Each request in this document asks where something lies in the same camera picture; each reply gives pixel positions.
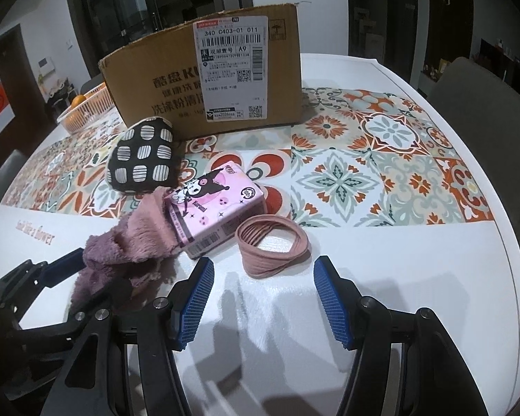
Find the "orange fruit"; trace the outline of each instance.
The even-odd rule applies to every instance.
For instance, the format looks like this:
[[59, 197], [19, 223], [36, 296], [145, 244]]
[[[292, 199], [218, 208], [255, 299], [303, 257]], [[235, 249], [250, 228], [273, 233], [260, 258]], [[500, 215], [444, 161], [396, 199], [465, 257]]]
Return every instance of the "orange fruit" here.
[[78, 95], [71, 101], [71, 109], [75, 108], [76, 106], [79, 106], [81, 103], [83, 103], [86, 100], [86, 97], [84, 95]]

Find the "tablecloth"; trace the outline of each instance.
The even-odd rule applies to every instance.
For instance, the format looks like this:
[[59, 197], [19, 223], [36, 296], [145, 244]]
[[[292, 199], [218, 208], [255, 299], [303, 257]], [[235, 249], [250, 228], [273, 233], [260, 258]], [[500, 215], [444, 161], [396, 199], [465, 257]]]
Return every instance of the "tablecloth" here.
[[[493, 220], [445, 135], [414, 102], [390, 93], [303, 89], [303, 123], [188, 141], [180, 183], [228, 160], [265, 193], [268, 212], [303, 226], [392, 226]], [[120, 217], [140, 196], [112, 190], [108, 153], [125, 129], [113, 109], [35, 154], [2, 204]]]

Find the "gray chair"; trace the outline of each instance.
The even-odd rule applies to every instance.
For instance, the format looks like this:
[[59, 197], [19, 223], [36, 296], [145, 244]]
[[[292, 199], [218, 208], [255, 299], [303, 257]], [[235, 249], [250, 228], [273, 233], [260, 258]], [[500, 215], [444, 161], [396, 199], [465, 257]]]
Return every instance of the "gray chair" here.
[[98, 75], [92, 77], [89, 81], [87, 81], [86, 83], [84, 83], [84, 85], [81, 86], [81, 94], [86, 94], [87, 92], [94, 89], [103, 82], [104, 77], [101, 73], [99, 73]]
[[27, 157], [19, 150], [14, 150], [0, 167], [0, 202], [6, 195], [10, 184], [14, 181], [23, 164], [27, 162]]
[[457, 58], [427, 100], [475, 156], [520, 237], [520, 95], [488, 70]]

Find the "patterned pouch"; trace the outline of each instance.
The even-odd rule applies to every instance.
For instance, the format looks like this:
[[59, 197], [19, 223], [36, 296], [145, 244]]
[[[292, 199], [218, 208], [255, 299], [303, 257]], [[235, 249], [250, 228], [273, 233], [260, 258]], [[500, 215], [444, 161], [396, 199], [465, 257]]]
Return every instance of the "patterned pouch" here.
[[172, 142], [172, 125], [164, 118], [148, 118], [131, 126], [110, 152], [108, 184], [127, 194], [174, 187], [177, 171], [171, 157]]

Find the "metal bolt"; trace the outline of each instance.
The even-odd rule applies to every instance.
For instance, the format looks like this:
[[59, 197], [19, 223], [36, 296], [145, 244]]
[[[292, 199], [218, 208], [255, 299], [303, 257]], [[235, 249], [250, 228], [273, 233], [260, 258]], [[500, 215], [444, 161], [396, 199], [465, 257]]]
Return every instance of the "metal bolt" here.
[[166, 297], [156, 297], [153, 301], [154, 308], [160, 310], [161, 308], [167, 307], [168, 299]]
[[420, 315], [424, 318], [424, 319], [430, 319], [431, 318], [431, 310], [429, 308], [422, 308], [420, 310]]
[[370, 308], [373, 304], [373, 299], [370, 296], [361, 297], [361, 305], [365, 308]]
[[104, 319], [106, 319], [108, 316], [110, 315], [110, 312], [108, 310], [106, 310], [105, 308], [103, 308], [102, 310], [98, 310], [95, 314], [94, 314], [94, 317], [96, 319], [98, 319], [99, 321], [103, 321]]

